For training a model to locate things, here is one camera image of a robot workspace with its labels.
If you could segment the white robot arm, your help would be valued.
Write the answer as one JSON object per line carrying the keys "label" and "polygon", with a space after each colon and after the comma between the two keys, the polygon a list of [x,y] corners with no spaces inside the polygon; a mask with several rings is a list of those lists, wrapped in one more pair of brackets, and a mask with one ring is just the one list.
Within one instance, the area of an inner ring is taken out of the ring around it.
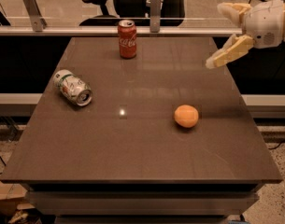
{"label": "white robot arm", "polygon": [[274,48],[285,42],[285,1],[272,0],[254,7],[246,3],[220,3],[217,10],[240,27],[242,35],[232,34],[206,60],[208,69],[236,61],[252,48]]}

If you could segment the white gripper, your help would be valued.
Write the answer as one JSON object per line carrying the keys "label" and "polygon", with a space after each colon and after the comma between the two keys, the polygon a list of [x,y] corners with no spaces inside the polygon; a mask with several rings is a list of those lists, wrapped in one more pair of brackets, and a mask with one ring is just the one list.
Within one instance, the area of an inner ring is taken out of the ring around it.
{"label": "white gripper", "polygon": [[285,3],[282,0],[263,2],[255,7],[248,3],[220,3],[217,10],[234,25],[243,24],[245,35],[231,35],[223,47],[206,60],[208,69],[236,61],[253,47],[273,48],[284,40]]}

